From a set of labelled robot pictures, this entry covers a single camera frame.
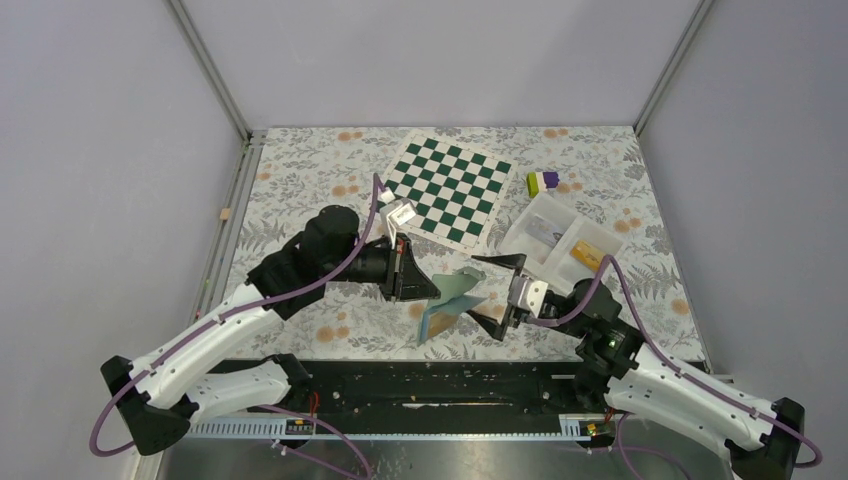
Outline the green leather card holder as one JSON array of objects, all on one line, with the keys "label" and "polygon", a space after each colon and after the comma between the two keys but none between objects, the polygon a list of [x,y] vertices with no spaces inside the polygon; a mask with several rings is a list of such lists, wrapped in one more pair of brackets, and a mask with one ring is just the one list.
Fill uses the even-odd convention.
[{"label": "green leather card holder", "polygon": [[482,270],[473,267],[463,267],[452,274],[434,274],[432,281],[441,291],[438,299],[429,300],[421,315],[418,329],[418,344],[423,345],[429,339],[425,339],[425,328],[428,318],[435,312],[446,312],[458,314],[459,316],[468,310],[474,309],[484,301],[483,297],[469,295],[469,292],[487,275]]}]

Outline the orange credit card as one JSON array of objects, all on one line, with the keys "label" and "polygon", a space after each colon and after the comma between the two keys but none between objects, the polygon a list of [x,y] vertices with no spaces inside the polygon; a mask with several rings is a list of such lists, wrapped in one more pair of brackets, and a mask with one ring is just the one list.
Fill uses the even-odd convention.
[{"label": "orange credit card", "polygon": [[458,314],[448,314],[446,312],[432,313],[425,328],[425,339],[433,338],[440,335],[442,332],[453,327],[459,320]]}]

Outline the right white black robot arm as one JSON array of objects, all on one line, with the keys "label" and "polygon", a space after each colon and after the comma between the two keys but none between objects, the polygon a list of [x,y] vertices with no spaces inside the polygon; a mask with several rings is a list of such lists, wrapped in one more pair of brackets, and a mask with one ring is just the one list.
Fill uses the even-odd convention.
[{"label": "right white black robot arm", "polygon": [[805,409],[789,399],[765,400],[732,387],[663,350],[645,331],[638,313],[632,322],[603,284],[603,272],[618,265],[605,255],[593,278],[578,281],[567,295],[523,272],[523,254],[489,256],[484,262],[513,271],[503,319],[476,315],[495,339],[509,327],[532,324],[579,339],[581,364],[573,396],[583,410],[612,409],[657,423],[700,444],[728,463],[740,479],[788,479],[810,461],[798,455]]}]

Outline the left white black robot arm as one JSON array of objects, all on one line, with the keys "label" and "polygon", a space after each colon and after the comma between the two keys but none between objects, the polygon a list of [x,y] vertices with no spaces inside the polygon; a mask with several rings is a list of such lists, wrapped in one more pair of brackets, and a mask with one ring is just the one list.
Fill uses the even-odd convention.
[{"label": "left white black robot arm", "polygon": [[148,456],[212,418],[265,404],[304,407],[309,376],[291,354],[241,371],[211,370],[242,342],[321,300],[329,282],[373,284],[391,302],[438,297],[398,230],[416,215],[410,201],[396,200],[377,214],[387,232],[368,241],[352,209],[323,208],[195,324],[146,355],[107,360],[101,374],[113,396],[109,406],[129,430],[131,447]]}]

